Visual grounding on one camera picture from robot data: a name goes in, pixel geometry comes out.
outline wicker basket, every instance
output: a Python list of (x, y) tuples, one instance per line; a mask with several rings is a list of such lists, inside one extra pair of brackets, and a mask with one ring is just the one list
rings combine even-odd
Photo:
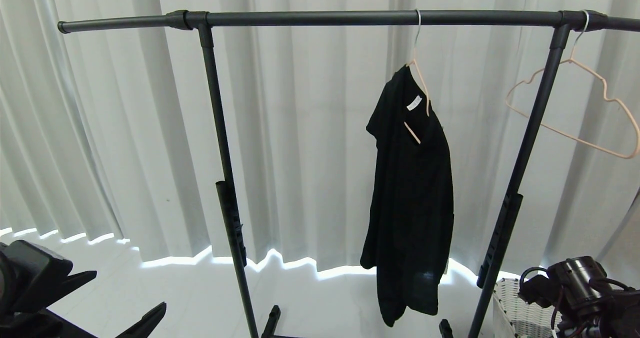
[(502, 279), (493, 291), (493, 330), (496, 338), (549, 338), (553, 307), (526, 304), (518, 297), (517, 279)]

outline white tag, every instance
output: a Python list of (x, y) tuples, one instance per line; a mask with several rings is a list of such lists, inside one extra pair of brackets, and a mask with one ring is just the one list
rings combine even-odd
[(420, 95), (417, 95), (416, 98), (413, 100), (413, 102), (411, 102), (409, 104), (409, 106), (407, 106), (407, 110), (411, 111), (414, 108), (418, 107), (418, 104), (420, 104), (420, 102), (423, 100), (422, 97), (420, 97)]

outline pink hanger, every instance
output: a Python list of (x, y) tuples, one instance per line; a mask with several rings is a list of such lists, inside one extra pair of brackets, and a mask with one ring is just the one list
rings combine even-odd
[[(580, 67), (581, 69), (583, 69), (583, 70), (589, 72), (590, 74), (594, 75), (595, 78), (599, 79), (602, 82), (602, 86), (603, 86), (602, 98), (606, 102), (615, 102), (615, 103), (619, 104), (619, 106), (625, 111), (626, 116), (629, 118), (629, 120), (631, 122), (631, 125), (633, 125), (633, 129), (635, 130), (635, 138), (636, 138), (635, 139), (636, 140), (635, 151), (633, 151), (633, 153), (631, 153), (631, 154), (617, 153), (617, 152), (611, 151), (609, 149), (606, 149), (604, 147), (600, 147), (599, 145), (594, 145), (594, 144), (592, 144), (590, 142), (586, 142), (585, 140), (582, 140), (582, 139), (580, 139), (578, 137), (569, 135), (569, 134), (567, 134), (565, 132), (559, 131), (558, 129), (555, 129), (553, 127), (549, 127), (546, 124), (540, 124), (540, 126), (546, 127), (546, 128), (550, 129), (553, 132), (556, 132), (556, 133), (558, 133), (558, 134), (560, 134), (562, 136), (565, 136), (566, 138), (570, 138), (571, 140), (574, 140), (576, 142), (580, 142), (581, 144), (585, 144), (585, 145), (588, 145), (589, 147), (592, 147), (592, 148), (597, 149), (599, 151), (606, 152), (608, 154), (612, 154), (615, 157), (624, 158), (624, 159), (633, 158), (633, 157), (637, 156), (638, 153), (640, 152), (640, 128), (638, 128), (638, 124), (637, 124), (636, 120), (634, 119), (634, 116), (631, 115), (631, 111), (629, 111), (629, 109), (624, 104), (624, 102), (620, 101), (617, 98), (610, 99), (610, 98), (607, 97), (607, 85), (606, 85), (607, 81), (606, 81), (606, 79), (604, 79), (604, 77), (599, 75), (598, 72), (595, 72), (594, 70), (590, 69), (589, 67), (587, 67), (587, 66), (583, 65), (582, 63), (576, 61), (576, 59), (574, 59), (574, 57), (573, 57), (574, 54), (576, 53), (575, 49), (576, 49), (576, 44), (578, 43), (578, 39), (580, 38), (580, 36), (583, 35), (583, 33), (586, 31), (587, 27), (589, 26), (589, 12), (587, 12), (585, 10), (583, 10), (583, 12), (585, 13), (585, 15), (587, 15), (587, 21), (586, 21), (586, 23), (584, 25), (584, 28), (583, 28), (582, 32), (578, 35), (578, 37), (575, 39), (575, 42), (573, 44), (573, 48), (571, 49), (571, 56), (569, 58), (567, 58), (566, 60), (560, 61), (560, 64), (567, 63), (567, 62), (568, 63), (573, 63), (574, 65), (576, 65), (576, 66)], [(528, 80), (524, 79), (524, 80), (520, 81), (515, 86), (513, 86), (513, 88), (511, 90), (509, 90), (509, 93), (507, 93), (507, 97), (505, 97), (505, 103), (507, 104), (507, 106), (509, 106), (510, 109), (518, 112), (520, 115), (523, 115), (526, 118), (529, 117), (529, 115), (527, 115), (526, 113), (524, 113), (522, 111), (519, 111), (518, 109), (514, 108), (511, 105), (510, 97), (512, 96), (512, 93), (514, 92), (516, 87), (520, 86), (523, 83), (526, 84), (526, 85), (530, 84), (533, 81), (533, 79), (535, 78), (535, 76), (537, 76), (537, 74), (539, 74), (540, 72), (542, 72), (544, 70), (545, 69), (542, 68), (542, 69), (537, 70), (536, 72), (533, 72), (533, 75), (531, 76), (530, 79), (528, 79)]]
[[(423, 26), (423, 16), (422, 13), (420, 13), (419, 9), (415, 9), (415, 11), (418, 13), (418, 32), (415, 34), (415, 40), (413, 40), (414, 44), (413, 44), (413, 58), (411, 59), (411, 61), (409, 61), (409, 63), (407, 63), (407, 67), (409, 67), (410, 65), (414, 65), (415, 66), (415, 70), (416, 72), (418, 72), (418, 77), (420, 78), (420, 82), (423, 84), (422, 85), (422, 89), (424, 91), (424, 96), (425, 96), (425, 102), (426, 102), (426, 107), (427, 107), (427, 116), (429, 115), (429, 103), (430, 103), (430, 99), (429, 99), (429, 91), (427, 90), (427, 85), (425, 84), (425, 79), (423, 79), (423, 74), (420, 72), (420, 67), (418, 67), (418, 61), (416, 61), (416, 46), (418, 45), (418, 36), (420, 35), (420, 27)], [(416, 136), (416, 134), (414, 133), (413, 129), (411, 129), (409, 127), (409, 125), (405, 122), (404, 123), (405, 127), (409, 130), (409, 133), (411, 133), (411, 136), (413, 136), (413, 138), (416, 140), (416, 142), (418, 142), (418, 144), (420, 144), (420, 138), (418, 138), (418, 136)]]

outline garment rack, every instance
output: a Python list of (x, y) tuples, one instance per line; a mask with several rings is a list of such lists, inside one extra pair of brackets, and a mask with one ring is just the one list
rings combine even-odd
[[(589, 26), (587, 31), (599, 29), (619, 29), (623, 31), (640, 31), (640, 19), (609, 17), (604, 13), (588, 10)], [(535, 96), (535, 102), (526, 126), (518, 157), (515, 161), (509, 185), (505, 193), (500, 213), (495, 224), (493, 236), (478, 273), (477, 286), (482, 288), (478, 300), (469, 338), (477, 338), (482, 328), (487, 308), (491, 301), (494, 285), (498, 279), (505, 252), (509, 244), (514, 224), (522, 203), (522, 195), (518, 193), (522, 177), (530, 158), (535, 138), (542, 122), (549, 94), (556, 77), (556, 72), (565, 49), (571, 30), (582, 31), (585, 28), (586, 16), (583, 11), (508, 11), (508, 10), (421, 10), (423, 25), (488, 25), (488, 26), (546, 26), (553, 27), (551, 44), (544, 66), (544, 73)], [(94, 19), (88, 21), (60, 21), (57, 28), (62, 33), (76, 31), (94, 31), (117, 28), (172, 27), (178, 29), (197, 29), (202, 47), (206, 80), (210, 93), (211, 106), (220, 149), (223, 181), (215, 184), (222, 209), (222, 217), (226, 235), (233, 257), (233, 267), (240, 289), (242, 306), (251, 338), (259, 338), (256, 318), (251, 304), (245, 267), (247, 254), (243, 244), (238, 202), (231, 170), (229, 143), (222, 110), (220, 85), (216, 71), (213, 34), (214, 26), (398, 26), (413, 25), (418, 22), (415, 10), (392, 11), (320, 11), (320, 12), (205, 12), (178, 10), (166, 15), (121, 17), (110, 19)], [(275, 330), (281, 311), (274, 306), (269, 314), (265, 330), (261, 338), (288, 338), (277, 336)], [(442, 320), (439, 325), (441, 335), (451, 338), (449, 323)]]

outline black garment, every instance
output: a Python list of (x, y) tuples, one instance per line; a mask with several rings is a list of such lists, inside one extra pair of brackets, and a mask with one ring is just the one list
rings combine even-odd
[[(416, 96), (422, 100), (412, 110)], [(360, 265), (377, 267), (377, 300), (389, 327), (409, 308), (436, 315), (453, 231), (449, 146), (425, 93), (403, 66), (387, 82), (366, 130), (377, 160)], [(406, 122), (420, 144), (404, 126)]]

